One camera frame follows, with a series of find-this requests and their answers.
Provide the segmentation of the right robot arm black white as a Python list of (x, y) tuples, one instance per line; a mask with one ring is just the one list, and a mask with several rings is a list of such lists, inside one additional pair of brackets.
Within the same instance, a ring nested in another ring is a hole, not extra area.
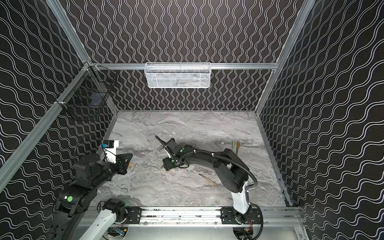
[(231, 192), (233, 199), (230, 213), (222, 217), (224, 224), (251, 225), (263, 222), (260, 208), (251, 203), (249, 198), (249, 190), (258, 186), (258, 180), (236, 153), (230, 149), (210, 152), (190, 145), (181, 146), (173, 138), (167, 142), (158, 136), (156, 139), (168, 154), (168, 157), (163, 159), (163, 167), (166, 171), (199, 165), (212, 169), (216, 173), (222, 185)]

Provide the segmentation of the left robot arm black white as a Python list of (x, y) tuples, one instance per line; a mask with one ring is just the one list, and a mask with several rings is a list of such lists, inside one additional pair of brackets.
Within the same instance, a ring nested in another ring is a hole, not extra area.
[(99, 154), (85, 155), (74, 164), (76, 179), (59, 193), (52, 210), (50, 240), (71, 240), (97, 190), (115, 175), (125, 175), (133, 154), (117, 155), (115, 163), (101, 160)]

